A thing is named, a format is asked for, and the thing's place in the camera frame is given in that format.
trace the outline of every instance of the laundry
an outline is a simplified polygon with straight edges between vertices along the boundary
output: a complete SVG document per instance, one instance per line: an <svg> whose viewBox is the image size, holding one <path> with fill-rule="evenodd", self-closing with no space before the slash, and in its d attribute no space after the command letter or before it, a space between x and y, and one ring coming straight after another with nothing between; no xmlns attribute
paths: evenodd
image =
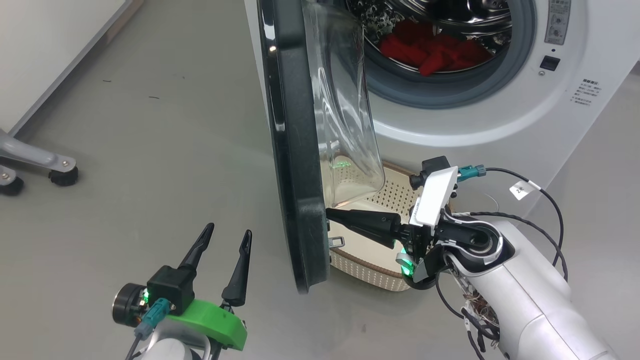
<svg viewBox="0 0 640 360"><path fill-rule="evenodd" d="M438 71L464 70L480 65L493 54L475 40L458 40L433 34L430 23L398 22L391 34L380 40L380 52L387 58L417 67L423 76Z"/></svg>

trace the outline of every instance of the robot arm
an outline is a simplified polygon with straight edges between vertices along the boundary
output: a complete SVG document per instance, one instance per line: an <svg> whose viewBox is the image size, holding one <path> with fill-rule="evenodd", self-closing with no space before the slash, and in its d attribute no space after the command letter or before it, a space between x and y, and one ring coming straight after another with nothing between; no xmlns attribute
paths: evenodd
<svg viewBox="0 0 640 360"><path fill-rule="evenodd" d="M464 316L457 315L467 329L475 324L495 338L506 359L615 359L571 304L563 277L515 226L449 213L456 180L481 176L483 168L469 176L475 168L435 160L425 161L425 170L411 178L414 188L424 188L409 224L394 214L367 218L366 211L358 212L357 221L352 211L327 209L327 217L383 245L390 238L401 241L405 253L397 261L410 270L405 281L413 288L428 289L439 272L451 271L467 300ZM470 340L482 359L471 335Z"/></svg>

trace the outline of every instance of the white cable tag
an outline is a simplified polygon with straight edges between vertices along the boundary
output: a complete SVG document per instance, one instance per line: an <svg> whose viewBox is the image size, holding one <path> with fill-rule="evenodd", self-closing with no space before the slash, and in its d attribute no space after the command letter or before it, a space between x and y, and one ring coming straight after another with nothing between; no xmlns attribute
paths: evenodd
<svg viewBox="0 0 640 360"><path fill-rule="evenodd" d="M519 181L516 185L513 185L509 191L516 197L518 200L524 199L525 196L529 195L529 193L536 191L537 188L532 184L526 181Z"/></svg>

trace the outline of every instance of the black wheel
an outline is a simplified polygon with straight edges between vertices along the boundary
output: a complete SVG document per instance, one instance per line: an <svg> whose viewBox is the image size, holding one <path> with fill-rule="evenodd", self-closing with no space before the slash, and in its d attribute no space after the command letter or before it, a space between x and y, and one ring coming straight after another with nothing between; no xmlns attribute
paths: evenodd
<svg viewBox="0 0 640 360"><path fill-rule="evenodd" d="M51 170L51 172L49 172L49 179L58 186L71 186L78 182L78 167L74 167L68 172Z"/></svg>
<svg viewBox="0 0 640 360"><path fill-rule="evenodd" d="M24 181L21 178L16 177L15 180L9 185L0 186L0 193L9 196L16 196L22 191Z"/></svg>

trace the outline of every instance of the black cable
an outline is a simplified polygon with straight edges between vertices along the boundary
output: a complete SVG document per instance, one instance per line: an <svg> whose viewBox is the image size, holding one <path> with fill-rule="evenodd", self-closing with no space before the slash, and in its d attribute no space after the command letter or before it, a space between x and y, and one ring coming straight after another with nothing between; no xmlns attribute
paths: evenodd
<svg viewBox="0 0 640 360"><path fill-rule="evenodd" d="M131 345L131 348L129 349L129 353L127 354L127 357L124 358L124 360L133 359L133 353L136 351L136 347L138 347L138 344L140 343L140 339L142 339L142 334L136 335L136 339L133 341L133 345Z"/></svg>
<svg viewBox="0 0 640 360"><path fill-rule="evenodd" d="M500 340L500 336L498 335L494 335L489 333L486 329L484 329L482 327L482 325L480 324L480 321L478 321L478 319L476 319L473 315L471 315L467 309L465 309L464 307L460 310L460 312L462 313L462 315L465 316L465 318L467 318L469 320L469 322L471 323L471 325L473 325L476 330L478 330L479 333L482 334L482 336L484 336L485 338L489 339L489 340Z"/></svg>
<svg viewBox="0 0 640 360"><path fill-rule="evenodd" d="M442 300L442 302L444 303L444 306L446 306L447 309L449 309L449 311L453 315L456 315L457 317L459 317L461 319L464 319L465 317L462 316L462 314L460 314L459 312L455 311L453 309L453 307L451 307L451 305L449 305L447 300L444 298L444 295L442 295L442 290L440 290L440 273L443 272L444 270L450 270L452 268L453 268L452 265L447 265L447 266L441 268L440 270L438 270L438 272L436 273L436 290L438 290L438 295L440 296L440 300Z"/></svg>
<svg viewBox="0 0 640 360"><path fill-rule="evenodd" d="M505 213L496 213L496 212L490 212L490 211L477 211L477 212L473 212L473 213L469 213L470 216L472 217L502 217L502 218L510 218L513 220L517 220L519 222L525 223L531 227L533 227L535 230L538 230L542 235L544 235L547 240L549 240L549 242L551 243L551 245L554 246L554 248L556 249L556 257L560 258L560 260L562 261L560 263L560 265L562 266L562 271L564 273L564 280L565 281L569 281L569 270L567 269L566 266L566 260L564 259L564 255L562 253L562 251L560 250L560 244L556 243L556 241L551 237L551 235L548 234L548 232L544 231L540 226L532 223L531 221L528 221L526 219L523 219L517 215L512 215L512 214L505 214Z"/></svg>
<svg viewBox="0 0 640 360"><path fill-rule="evenodd" d="M471 343L471 346L476 351L476 355L478 356L478 359L484 360L484 357L480 353L480 350L478 350L478 346L476 346L473 335L471 335L471 331L467 331L467 336L469 337L469 342Z"/></svg>
<svg viewBox="0 0 640 360"><path fill-rule="evenodd" d="M520 174L518 174L516 172L513 172L511 170L507 170L505 168L488 167L485 170L486 171L503 172L505 174L509 174L509 175L515 176L515 177L519 178L522 181L529 182L529 179L527 179L526 177L524 177L524 176L522 176L522 175L520 175ZM540 189L540 192L547 199L549 199L549 201L551 202L551 205L554 206L554 209L556 209L556 213L558 214L558 221L560 221L560 237L558 238L558 248L562 249L562 244L563 244L563 240L564 240L564 220L562 218L562 211L560 211L560 207L558 207L558 204L556 203L554 198L551 197L551 195L549 195L548 192L546 192L544 189ZM557 264L558 258L560 258L560 252L556 252L556 256L554 257L554 261L552 263L554 266Z"/></svg>

